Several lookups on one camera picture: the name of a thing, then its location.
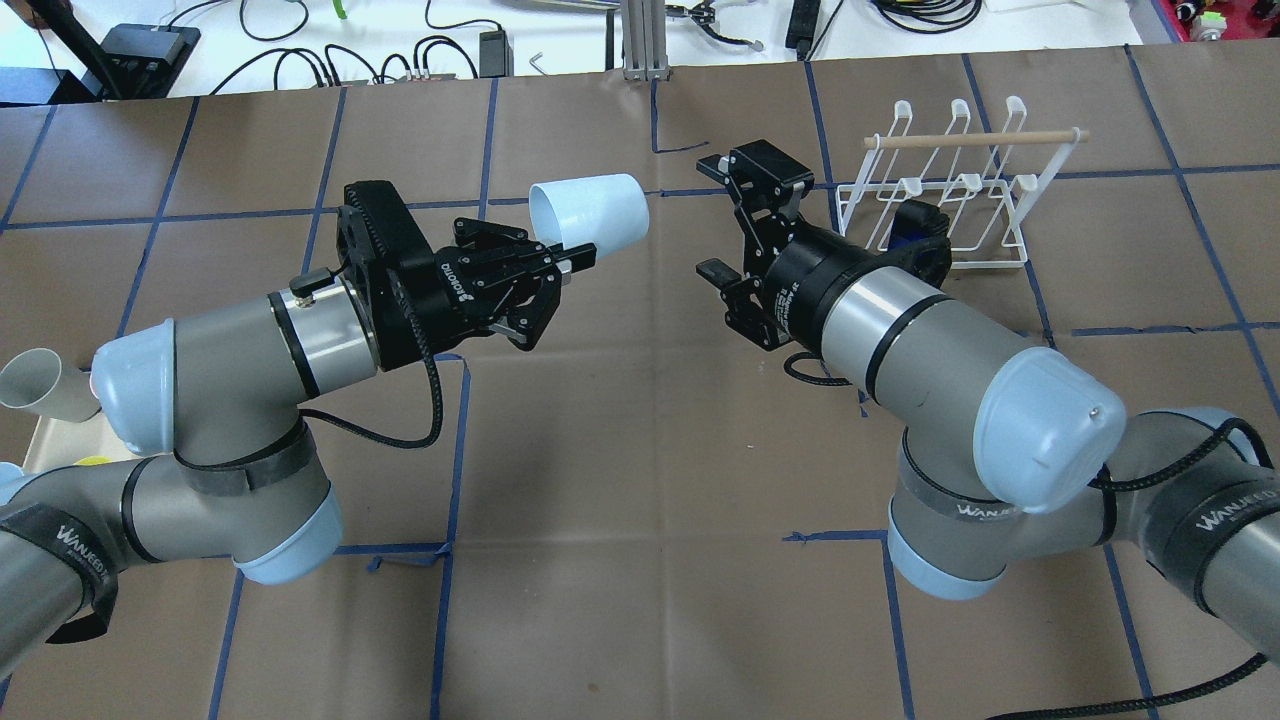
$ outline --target black connector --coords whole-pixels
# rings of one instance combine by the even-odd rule
[[[795,0],[791,5],[791,23],[787,24],[787,49],[796,51],[797,60],[809,58],[813,50],[813,33],[818,29],[818,5],[820,0]]]
[[[480,33],[480,77],[511,77],[516,74],[516,58],[507,42],[507,31],[493,29]]]

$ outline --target cable bundle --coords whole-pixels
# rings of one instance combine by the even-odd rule
[[[892,26],[919,35],[941,35],[972,23],[982,0],[870,0]]]

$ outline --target cardboard surface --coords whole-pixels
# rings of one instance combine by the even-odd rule
[[[1020,95],[1030,127],[1085,127],[1094,143],[1030,214],[1027,268],[945,290],[1056,345],[1130,411],[1219,405],[1274,443],[1280,173],[1256,119],[1280,108],[1222,78],[1277,54],[415,83],[59,108],[47,132],[44,111],[0,111],[3,360],[47,345],[87,365],[120,328],[335,266],[335,205],[358,179],[396,182],[436,247],[457,217],[527,228],[529,184],[571,176],[634,174],[652,220],[644,243],[572,279],[535,352],[484,338],[442,359],[436,446],[315,424],[347,520],[339,557],[276,588],[225,560],[131,570],[111,633],[37,651],[0,684],[4,717],[980,717],[1224,673],[1249,650],[1128,547],[1016,564],[968,603],[895,574],[902,425],[856,389],[787,378],[785,352],[723,325],[694,265],[739,265],[741,236],[694,163],[765,137],[814,170],[801,209],[826,223],[893,100],[941,129],[952,97],[998,123]],[[1187,64],[1215,78],[1212,101],[1188,92]],[[316,406],[417,437],[422,375]],[[19,459],[33,425],[0,414],[0,455]],[[68,685],[68,667],[93,682]],[[1266,717],[1277,689],[1268,665],[1149,716]]]

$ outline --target metal post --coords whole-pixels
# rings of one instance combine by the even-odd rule
[[[667,79],[667,8],[655,0],[621,0],[622,76],[627,79]]]

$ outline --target black strap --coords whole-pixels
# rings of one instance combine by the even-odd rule
[[[56,507],[32,502],[0,514],[0,532],[17,536],[49,552],[81,577],[83,591],[76,611],[90,606],[93,612],[58,628],[46,642],[74,643],[106,633],[119,589],[118,569],[88,525]]]

